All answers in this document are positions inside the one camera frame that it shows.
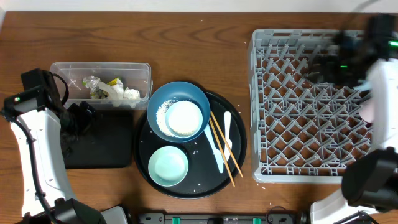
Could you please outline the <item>clear plastic wrapper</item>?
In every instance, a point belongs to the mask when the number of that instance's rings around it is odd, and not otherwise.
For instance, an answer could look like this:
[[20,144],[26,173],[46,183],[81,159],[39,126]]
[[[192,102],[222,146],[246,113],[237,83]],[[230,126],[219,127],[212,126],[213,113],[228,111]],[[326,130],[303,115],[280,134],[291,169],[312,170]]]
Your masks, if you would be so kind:
[[82,84],[90,90],[90,98],[92,100],[99,98],[99,88],[98,83],[100,82],[100,78],[95,76],[87,76],[83,79]]

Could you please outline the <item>white tissue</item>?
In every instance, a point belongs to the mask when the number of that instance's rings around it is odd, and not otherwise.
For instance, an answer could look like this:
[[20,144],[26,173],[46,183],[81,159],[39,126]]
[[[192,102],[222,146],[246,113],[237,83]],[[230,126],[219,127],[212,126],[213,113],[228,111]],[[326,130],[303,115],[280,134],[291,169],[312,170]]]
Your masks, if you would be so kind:
[[128,87],[124,90],[123,94],[124,100],[129,100],[129,106],[135,108],[137,103],[140,102],[141,97],[138,90],[129,89]]
[[114,107],[120,107],[121,105],[124,95],[123,87],[124,85],[119,80],[117,80],[115,85],[109,85],[103,82],[98,83],[98,88],[108,94],[105,100],[110,101]]

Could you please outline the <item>pink cup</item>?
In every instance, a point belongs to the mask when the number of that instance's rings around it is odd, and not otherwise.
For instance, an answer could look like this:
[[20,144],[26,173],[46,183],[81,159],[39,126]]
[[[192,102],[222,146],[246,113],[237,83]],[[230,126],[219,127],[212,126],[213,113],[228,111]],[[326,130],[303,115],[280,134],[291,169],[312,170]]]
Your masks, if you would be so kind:
[[367,123],[372,123],[374,120],[374,102],[370,98],[361,103],[361,109],[359,110],[360,117]]

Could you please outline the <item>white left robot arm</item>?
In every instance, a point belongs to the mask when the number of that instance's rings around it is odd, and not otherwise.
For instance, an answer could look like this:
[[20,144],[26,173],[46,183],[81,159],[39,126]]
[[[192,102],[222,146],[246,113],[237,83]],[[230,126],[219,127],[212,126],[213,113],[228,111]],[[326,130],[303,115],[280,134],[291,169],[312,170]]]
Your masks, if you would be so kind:
[[1,116],[17,139],[24,180],[22,223],[132,222],[124,205],[102,212],[79,202],[71,188],[63,155],[66,146],[87,132],[98,117],[87,102],[64,105],[57,74],[40,68],[21,75],[24,91],[7,97]]

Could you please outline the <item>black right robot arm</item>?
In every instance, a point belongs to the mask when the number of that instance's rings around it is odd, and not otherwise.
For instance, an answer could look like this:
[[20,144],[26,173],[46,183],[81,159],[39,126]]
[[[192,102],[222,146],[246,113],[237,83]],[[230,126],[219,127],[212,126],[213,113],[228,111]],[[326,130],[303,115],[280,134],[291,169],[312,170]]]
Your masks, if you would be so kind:
[[317,56],[307,80],[352,88],[365,87],[371,98],[363,105],[370,112],[373,133],[369,153],[350,164],[341,187],[314,202],[309,223],[351,223],[397,209],[397,38],[395,16],[377,14],[368,20],[364,37],[355,41],[345,30],[334,37],[334,55]]

